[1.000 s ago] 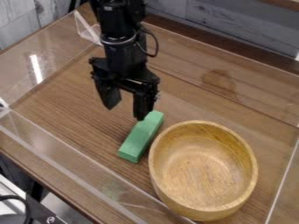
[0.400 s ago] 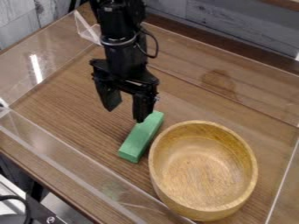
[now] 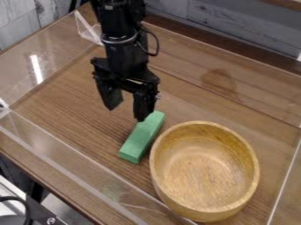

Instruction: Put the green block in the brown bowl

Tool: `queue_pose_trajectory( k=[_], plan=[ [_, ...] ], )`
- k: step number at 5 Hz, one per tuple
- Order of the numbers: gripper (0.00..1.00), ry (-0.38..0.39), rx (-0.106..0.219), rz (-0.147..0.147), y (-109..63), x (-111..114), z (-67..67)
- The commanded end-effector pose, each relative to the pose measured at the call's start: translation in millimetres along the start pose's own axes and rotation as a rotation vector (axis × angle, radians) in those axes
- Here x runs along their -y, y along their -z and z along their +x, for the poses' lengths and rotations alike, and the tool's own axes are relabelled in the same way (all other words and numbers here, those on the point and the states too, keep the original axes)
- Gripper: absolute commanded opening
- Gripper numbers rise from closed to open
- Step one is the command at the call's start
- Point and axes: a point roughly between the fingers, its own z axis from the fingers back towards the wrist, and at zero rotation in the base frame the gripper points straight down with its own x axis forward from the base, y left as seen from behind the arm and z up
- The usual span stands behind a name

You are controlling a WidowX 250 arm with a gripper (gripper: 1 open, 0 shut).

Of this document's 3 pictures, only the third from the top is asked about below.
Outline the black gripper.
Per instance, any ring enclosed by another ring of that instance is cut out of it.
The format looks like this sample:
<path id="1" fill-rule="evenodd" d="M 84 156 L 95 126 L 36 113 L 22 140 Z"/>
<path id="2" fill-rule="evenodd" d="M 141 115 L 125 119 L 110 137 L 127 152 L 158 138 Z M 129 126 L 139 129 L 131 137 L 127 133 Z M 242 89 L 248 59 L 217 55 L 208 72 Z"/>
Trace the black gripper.
<path id="1" fill-rule="evenodd" d="M 122 91 L 134 93 L 133 112 L 143 122 L 154 112 L 161 79 L 149 69 L 154 53 L 149 51 L 149 34 L 135 33 L 130 37 L 102 35 L 106 57 L 94 57 L 94 78 L 102 102 L 114 110 L 123 101 Z"/>

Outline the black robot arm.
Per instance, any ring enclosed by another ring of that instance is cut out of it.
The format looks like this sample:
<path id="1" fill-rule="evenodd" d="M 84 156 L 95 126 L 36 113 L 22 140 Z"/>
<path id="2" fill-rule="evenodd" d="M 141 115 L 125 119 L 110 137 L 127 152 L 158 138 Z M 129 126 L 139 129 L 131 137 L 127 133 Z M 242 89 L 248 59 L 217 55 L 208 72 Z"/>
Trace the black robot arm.
<path id="1" fill-rule="evenodd" d="M 114 110 L 123 101 L 122 93 L 133 94 L 133 113 L 145 121 L 154 112 L 159 94 L 159 77 L 149 62 L 158 51 L 149 50 L 155 34 L 142 24 L 145 0 L 91 0 L 92 11 L 102 26 L 101 41 L 106 56 L 91 59 L 94 79 L 102 102 Z"/>

